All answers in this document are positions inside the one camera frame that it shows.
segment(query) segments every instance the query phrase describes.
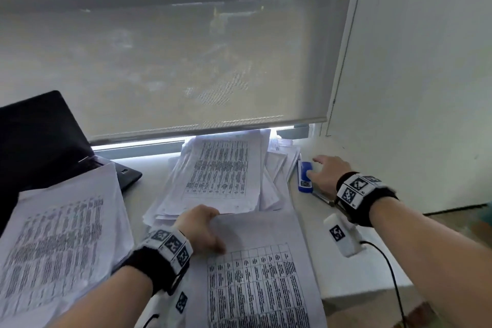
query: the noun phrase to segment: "floor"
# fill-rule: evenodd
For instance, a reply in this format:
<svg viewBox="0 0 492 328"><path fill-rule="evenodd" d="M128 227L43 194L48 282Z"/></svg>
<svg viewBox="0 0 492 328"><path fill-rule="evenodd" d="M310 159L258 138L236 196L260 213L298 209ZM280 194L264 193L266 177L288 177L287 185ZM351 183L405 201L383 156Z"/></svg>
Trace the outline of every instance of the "floor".
<svg viewBox="0 0 492 328"><path fill-rule="evenodd" d="M455 231L480 240L469 230L470 224L481 209L469 209L436 214L431 218ZM451 328L432 310L414 287L400 290L402 305L408 317L409 328ZM394 291L387 291L364 304L338 311L327 317L329 328L399 328L401 318Z"/></svg>

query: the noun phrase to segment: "desk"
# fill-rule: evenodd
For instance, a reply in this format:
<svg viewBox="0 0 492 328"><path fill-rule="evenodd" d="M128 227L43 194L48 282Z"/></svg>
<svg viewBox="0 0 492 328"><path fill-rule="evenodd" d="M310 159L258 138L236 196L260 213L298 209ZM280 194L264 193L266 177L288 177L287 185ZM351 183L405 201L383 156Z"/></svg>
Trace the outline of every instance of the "desk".
<svg viewBox="0 0 492 328"><path fill-rule="evenodd" d="M301 147L303 159L306 161L317 154L338 155L351 160L333 138L299 139L295 144ZM171 172L169 158L177 155L179 154L173 153L116 160L143 173L143 177L124 196L136 242L144 237L147 230L147 226L142 222L142 215L159 195ZM290 180L290 192L327 313L361 303L375 293L393 289L386 261L375 249L364 250L350 258L341 255L323 227L323 220L334 213L335 209L311 194L299 192L295 174L292 174ZM398 285L411 286L409 278L375 230L361 227L359 231L366 240L376 244L388 256Z"/></svg>

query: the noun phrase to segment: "cable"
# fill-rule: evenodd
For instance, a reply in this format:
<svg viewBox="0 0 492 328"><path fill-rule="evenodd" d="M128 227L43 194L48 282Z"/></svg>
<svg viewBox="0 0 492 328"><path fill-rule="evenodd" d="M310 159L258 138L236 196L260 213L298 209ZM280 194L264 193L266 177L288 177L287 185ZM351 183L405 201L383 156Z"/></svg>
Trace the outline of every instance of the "cable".
<svg viewBox="0 0 492 328"><path fill-rule="evenodd" d="M147 322L144 324L144 326L142 328L147 328L147 325L149 325L149 323L151 322L152 319L158 319L159 318L159 314L153 314L149 320L147 320Z"/></svg>
<svg viewBox="0 0 492 328"><path fill-rule="evenodd" d="M400 313L402 315L403 328L407 328L406 321L405 321L405 314L403 312L402 299L399 296L397 279L395 278L395 274L393 273L393 268L391 267L391 263L390 263L388 257L386 257L386 255L383 253L383 251L381 249L379 249L376 245L374 245L372 242L363 240L363 241L360 241L360 244L372 245L374 248L376 248L383 255L384 259L386 260L386 263L388 264L390 271L391 271L391 277L393 278L393 283L395 284L395 291L397 292L397 298L398 298L398 306L400 307Z"/></svg>

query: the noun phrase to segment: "person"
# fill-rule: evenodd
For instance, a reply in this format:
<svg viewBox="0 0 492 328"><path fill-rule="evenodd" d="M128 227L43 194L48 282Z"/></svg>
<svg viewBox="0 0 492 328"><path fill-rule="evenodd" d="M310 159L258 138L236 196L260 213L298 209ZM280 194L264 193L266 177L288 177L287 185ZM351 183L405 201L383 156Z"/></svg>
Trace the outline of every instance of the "person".
<svg viewBox="0 0 492 328"><path fill-rule="evenodd" d="M355 174L339 157L320 155L314 161L321 163L322 169L309 171L308 177L332 198ZM381 192L381 197L363 202L357 209L342 203L351 220L375 228L422 296L452 324L466 328L490 326L492 250L406 207L393 191L383 188ZM194 254L224 253L224 242L209 227L218 214L214 208L198 206L181 214L173 228L189 240ZM169 271L165 280L159 279L155 270L142 265L151 257L139 255L138 250L135 253L130 257L132 262L77 301L50 327L133 327L156 289L175 277Z"/></svg>

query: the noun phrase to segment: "human hand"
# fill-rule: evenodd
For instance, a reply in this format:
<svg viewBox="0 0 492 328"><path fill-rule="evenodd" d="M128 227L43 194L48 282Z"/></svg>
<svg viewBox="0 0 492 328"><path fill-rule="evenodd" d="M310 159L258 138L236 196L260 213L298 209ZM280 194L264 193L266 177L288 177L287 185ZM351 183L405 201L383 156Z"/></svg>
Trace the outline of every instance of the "human hand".
<svg viewBox="0 0 492 328"><path fill-rule="evenodd" d="M320 172L308 170L307 177L326 193L329 199L334 200L336 197L336 183L342 175L351 172L350 164L340 157L329 157L319 155L312 159L314 162L319 162L323 165Z"/></svg>
<svg viewBox="0 0 492 328"><path fill-rule="evenodd" d="M224 242L210 230L210 220L219 215L213 207L199 205L182 213L174 223L175 228L188 239L194 253L207 250L224 254Z"/></svg>

